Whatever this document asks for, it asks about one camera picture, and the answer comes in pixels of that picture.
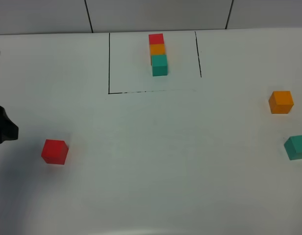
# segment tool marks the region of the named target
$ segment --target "black marker line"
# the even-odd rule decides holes
[[[197,40],[197,33],[196,32],[195,32],[195,36],[196,36],[196,45],[197,45],[197,54],[198,54],[198,62],[199,62],[199,69],[200,69],[200,77],[202,77],[202,75],[201,75],[200,57],[199,57],[199,50],[198,50],[198,40]]]
[[[111,33],[108,33],[108,93],[110,94],[110,68],[111,68]]]
[[[193,91],[195,92],[196,90],[194,89],[174,89],[174,90],[155,90],[155,91],[139,91],[139,92],[115,92],[115,93],[109,93],[109,94],[133,94],[133,93],[147,93],[147,92],[175,92],[175,91]]]

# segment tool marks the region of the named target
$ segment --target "tile grout line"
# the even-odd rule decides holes
[[[196,36],[196,45],[197,45],[197,54],[198,54],[198,62],[199,62],[199,69],[200,69],[200,77],[202,77],[201,74],[201,65],[200,65],[200,57],[199,57],[199,50],[198,50],[198,40],[197,40],[197,33],[195,32],[195,36]]]
[[[231,5],[230,5],[230,9],[229,9],[229,13],[228,13],[228,18],[227,18],[225,29],[227,29],[227,27],[228,27],[228,22],[229,22],[229,18],[230,18],[230,15],[231,15],[231,10],[233,8],[233,4],[234,4],[234,0],[231,0]]]
[[[86,0],[84,0],[84,4],[86,5],[86,10],[87,10],[87,14],[88,14],[88,19],[89,19],[89,23],[90,23],[90,27],[91,27],[91,32],[93,33],[92,24],[91,24],[91,19],[90,19],[90,15],[89,15],[89,11],[88,11],[88,5],[87,5],[87,1],[86,1]]]

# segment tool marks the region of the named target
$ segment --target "black object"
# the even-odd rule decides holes
[[[7,116],[5,109],[0,106],[0,144],[4,141],[14,141],[18,139],[18,126],[16,126]]]

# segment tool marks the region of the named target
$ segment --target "orange cube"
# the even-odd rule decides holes
[[[294,102],[290,91],[274,91],[269,99],[272,114],[287,114]]]
[[[150,55],[165,55],[164,44],[152,44],[150,45]]]

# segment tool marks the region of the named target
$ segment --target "red cube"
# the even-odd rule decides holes
[[[149,34],[149,44],[164,44],[163,33]]]
[[[46,140],[43,150],[42,158],[48,164],[65,164],[68,147],[64,141]]]

